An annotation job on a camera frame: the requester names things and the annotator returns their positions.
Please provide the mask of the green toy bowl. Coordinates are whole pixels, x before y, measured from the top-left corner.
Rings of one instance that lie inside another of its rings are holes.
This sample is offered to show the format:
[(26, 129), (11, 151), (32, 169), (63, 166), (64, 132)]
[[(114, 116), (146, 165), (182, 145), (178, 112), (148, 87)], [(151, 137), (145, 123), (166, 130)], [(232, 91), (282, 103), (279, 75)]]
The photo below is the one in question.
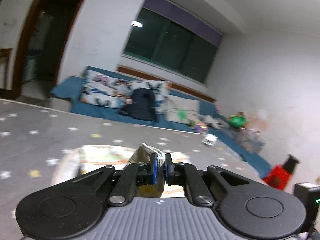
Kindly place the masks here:
[(231, 115), (228, 122), (232, 127), (240, 128), (247, 124), (247, 118), (245, 117), (244, 112), (238, 112), (238, 114)]

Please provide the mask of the clear plastic storage box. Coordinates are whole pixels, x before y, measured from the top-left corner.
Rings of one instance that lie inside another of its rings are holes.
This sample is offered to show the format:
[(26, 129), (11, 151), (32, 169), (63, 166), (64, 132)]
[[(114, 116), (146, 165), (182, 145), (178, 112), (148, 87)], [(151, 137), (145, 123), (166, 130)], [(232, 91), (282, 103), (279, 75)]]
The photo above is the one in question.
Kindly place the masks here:
[(244, 127), (235, 130), (236, 142), (249, 153), (259, 154), (265, 146), (261, 133)]

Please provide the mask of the black device with green light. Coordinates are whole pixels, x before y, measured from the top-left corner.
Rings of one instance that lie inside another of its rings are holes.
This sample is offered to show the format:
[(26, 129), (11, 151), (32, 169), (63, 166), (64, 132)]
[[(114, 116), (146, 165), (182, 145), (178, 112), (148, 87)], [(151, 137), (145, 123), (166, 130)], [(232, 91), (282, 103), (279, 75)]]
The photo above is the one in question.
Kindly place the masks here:
[(293, 195), (304, 205), (306, 217), (300, 233), (313, 230), (319, 211), (319, 185), (313, 183), (295, 184)]

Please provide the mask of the grey star pattern table mat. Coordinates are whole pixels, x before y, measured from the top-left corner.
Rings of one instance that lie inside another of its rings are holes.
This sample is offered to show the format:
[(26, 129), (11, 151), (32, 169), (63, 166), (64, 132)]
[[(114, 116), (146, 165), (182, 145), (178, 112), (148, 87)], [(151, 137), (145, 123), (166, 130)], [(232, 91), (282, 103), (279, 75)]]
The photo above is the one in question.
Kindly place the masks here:
[(25, 196), (76, 176), (77, 149), (110, 145), (137, 149), (142, 143), (170, 153), (173, 161), (205, 170), (217, 165), (259, 181), (258, 172), (218, 141), (203, 135), (108, 121), (24, 103), (1, 101), (1, 239), (20, 239), (15, 209)]

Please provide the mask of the beige sofa cushion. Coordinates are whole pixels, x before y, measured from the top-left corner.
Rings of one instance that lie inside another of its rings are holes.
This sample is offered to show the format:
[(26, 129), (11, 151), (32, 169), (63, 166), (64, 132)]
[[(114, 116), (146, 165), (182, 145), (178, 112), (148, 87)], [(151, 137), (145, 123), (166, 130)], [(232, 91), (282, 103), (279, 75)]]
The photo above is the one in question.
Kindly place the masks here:
[(169, 95), (165, 104), (165, 119), (180, 124), (190, 124), (198, 120), (200, 102)]

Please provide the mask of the dark wooden doorway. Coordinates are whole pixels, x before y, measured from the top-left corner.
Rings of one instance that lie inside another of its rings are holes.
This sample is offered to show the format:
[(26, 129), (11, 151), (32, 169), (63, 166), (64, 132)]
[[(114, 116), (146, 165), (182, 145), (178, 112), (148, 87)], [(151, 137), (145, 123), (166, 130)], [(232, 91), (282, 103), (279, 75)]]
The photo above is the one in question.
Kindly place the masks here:
[(63, 52), (84, 0), (33, 0), (18, 43), (12, 98), (22, 95), (25, 83), (56, 85)]

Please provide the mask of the plush toy on sofa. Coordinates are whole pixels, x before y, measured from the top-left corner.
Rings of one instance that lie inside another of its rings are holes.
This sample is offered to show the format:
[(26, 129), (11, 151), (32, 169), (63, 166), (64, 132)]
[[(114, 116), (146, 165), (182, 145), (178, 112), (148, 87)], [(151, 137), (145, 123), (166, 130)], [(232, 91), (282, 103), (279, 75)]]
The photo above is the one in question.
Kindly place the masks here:
[(204, 122), (208, 127), (212, 127), (217, 130), (222, 130), (227, 126), (227, 122), (221, 118), (214, 118), (211, 115), (201, 115), (200, 120)]

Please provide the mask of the dark window with green frame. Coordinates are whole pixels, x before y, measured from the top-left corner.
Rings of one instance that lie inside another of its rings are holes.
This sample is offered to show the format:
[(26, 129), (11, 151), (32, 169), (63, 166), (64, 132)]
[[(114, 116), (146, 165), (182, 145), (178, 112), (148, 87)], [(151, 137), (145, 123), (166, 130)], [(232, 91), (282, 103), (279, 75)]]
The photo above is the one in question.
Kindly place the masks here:
[(167, 0), (145, 0), (124, 54), (204, 83), (223, 34)]

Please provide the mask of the red and black tool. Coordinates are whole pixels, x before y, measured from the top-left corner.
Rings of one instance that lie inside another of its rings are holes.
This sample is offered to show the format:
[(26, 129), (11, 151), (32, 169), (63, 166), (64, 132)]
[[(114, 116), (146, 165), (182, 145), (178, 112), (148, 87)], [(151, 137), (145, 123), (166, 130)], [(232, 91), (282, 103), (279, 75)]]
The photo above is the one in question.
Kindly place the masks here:
[(287, 186), (299, 163), (300, 161), (296, 157), (289, 154), (285, 162), (276, 165), (263, 181), (270, 187), (283, 190)]

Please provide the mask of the blue sofa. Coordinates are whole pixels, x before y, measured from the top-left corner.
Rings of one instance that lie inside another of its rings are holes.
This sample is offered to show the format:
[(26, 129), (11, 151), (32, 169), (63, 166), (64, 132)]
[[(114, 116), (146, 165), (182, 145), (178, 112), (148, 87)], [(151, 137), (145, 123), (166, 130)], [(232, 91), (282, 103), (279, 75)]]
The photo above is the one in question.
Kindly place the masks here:
[[(87, 70), (97, 71), (98, 74), (107, 75), (116, 79), (123, 79), (127, 81), (137, 80), (134, 77), (129, 77), (124, 74), (120, 74), (117, 72), (112, 72), (109, 70), (99, 69), (95, 67), (86, 67), (84, 76), (69, 76), (65, 80), (63, 80), (59, 85), (56, 85), (51, 91), (51, 95), (60, 98), (60, 99), (68, 99), (71, 101), (71, 112), (76, 114), (82, 114), (87, 116), (92, 116), (96, 118), (103, 118), (113, 121), (119, 122), (127, 122), (131, 124), (138, 125), (146, 125), (153, 126), (159, 128), (167, 128), (174, 129), (185, 132), (192, 132), (193, 130), (185, 124), (180, 124), (177, 122), (168, 121), (165, 119), (164, 114), (158, 115), (157, 123), (152, 123), (149, 121), (143, 121), (138, 119), (133, 119), (129, 116), (123, 116), (119, 114), (119, 111), (115, 108), (108, 108), (95, 105), (90, 105), (87, 103), (83, 103), (80, 101), (80, 97), (82, 94), (82, 85), (85, 83), (86, 72)], [(175, 90), (171, 90), (170, 95), (178, 96), (184, 99), (190, 100), (199, 100), (200, 102), (200, 114), (212, 114), (213, 117), (222, 117), (219, 116), (216, 110), (216, 106), (212, 102), (208, 102), (206, 100), (201, 100), (192, 95), (184, 94)], [(218, 137), (220, 141), (234, 150), (238, 155), (242, 157), (244, 161), (249, 163), (258, 173), (261, 178), (267, 177), (269, 172), (272, 170), (271, 165), (263, 159), (260, 155), (256, 153), (250, 153), (248, 150), (245, 150), (241, 147), (232, 135), (228, 135), (227, 132), (217, 130), (214, 128), (209, 128), (209, 133)]]

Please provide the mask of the small white box device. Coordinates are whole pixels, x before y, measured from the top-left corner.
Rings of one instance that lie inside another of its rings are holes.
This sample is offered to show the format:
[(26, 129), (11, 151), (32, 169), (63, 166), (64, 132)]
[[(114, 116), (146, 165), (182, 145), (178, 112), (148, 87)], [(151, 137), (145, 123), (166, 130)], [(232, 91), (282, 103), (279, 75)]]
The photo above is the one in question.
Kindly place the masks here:
[(214, 146), (215, 143), (217, 142), (218, 138), (217, 136), (213, 135), (213, 134), (207, 134), (202, 142), (207, 145), (207, 146)]

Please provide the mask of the colourful patterned child's garment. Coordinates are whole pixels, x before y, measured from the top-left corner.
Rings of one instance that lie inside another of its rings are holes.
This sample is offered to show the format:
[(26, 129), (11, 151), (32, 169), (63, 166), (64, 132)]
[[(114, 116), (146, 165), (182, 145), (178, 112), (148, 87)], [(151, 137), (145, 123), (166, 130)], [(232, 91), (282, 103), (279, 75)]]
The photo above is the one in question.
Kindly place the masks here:
[(85, 145), (68, 150), (54, 171), (51, 184), (56, 185), (82, 174), (94, 171), (106, 165), (112, 165), (116, 170), (125, 168), (128, 164), (150, 160), (150, 155), (157, 153), (160, 163), (164, 162), (164, 155), (171, 154), (172, 161), (189, 163), (189, 157), (181, 152), (159, 150), (142, 144), (134, 150), (128, 147), (111, 145)]

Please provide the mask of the dark navy backpack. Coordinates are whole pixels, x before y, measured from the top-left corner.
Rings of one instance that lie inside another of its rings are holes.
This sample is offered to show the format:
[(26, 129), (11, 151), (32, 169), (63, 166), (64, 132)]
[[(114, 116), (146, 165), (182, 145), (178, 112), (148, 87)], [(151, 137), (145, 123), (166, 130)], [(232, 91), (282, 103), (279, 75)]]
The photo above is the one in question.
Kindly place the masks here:
[(143, 121), (157, 121), (155, 94), (151, 89), (134, 90), (129, 101), (120, 110), (121, 115)]

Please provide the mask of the butterfly print pillow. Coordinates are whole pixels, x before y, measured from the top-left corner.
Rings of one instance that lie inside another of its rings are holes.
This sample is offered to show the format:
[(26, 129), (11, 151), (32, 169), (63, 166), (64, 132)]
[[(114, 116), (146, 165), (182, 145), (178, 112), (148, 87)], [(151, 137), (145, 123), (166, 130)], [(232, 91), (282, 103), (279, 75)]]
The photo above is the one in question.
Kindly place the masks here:
[(82, 83), (81, 102), (120, 109), (135, 90), (146, 88), (155, 95), (156, 113), (162, 114), (170, 86), (168, 81), (129, 81), (88, 69)]

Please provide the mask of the brown wooden side table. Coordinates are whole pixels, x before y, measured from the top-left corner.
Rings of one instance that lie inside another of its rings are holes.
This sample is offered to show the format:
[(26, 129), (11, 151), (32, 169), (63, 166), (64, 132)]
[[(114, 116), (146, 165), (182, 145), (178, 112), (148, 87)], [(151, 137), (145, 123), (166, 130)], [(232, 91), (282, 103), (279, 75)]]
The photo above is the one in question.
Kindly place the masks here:
[(1, 89), (7, 90), (7, 78), (8, 78), (8, 69), (9, 69), (9, 61), (11, 55), (12, 48), (1, 48), (1, 67), (3, 67), (2, 72), (2, 85)]

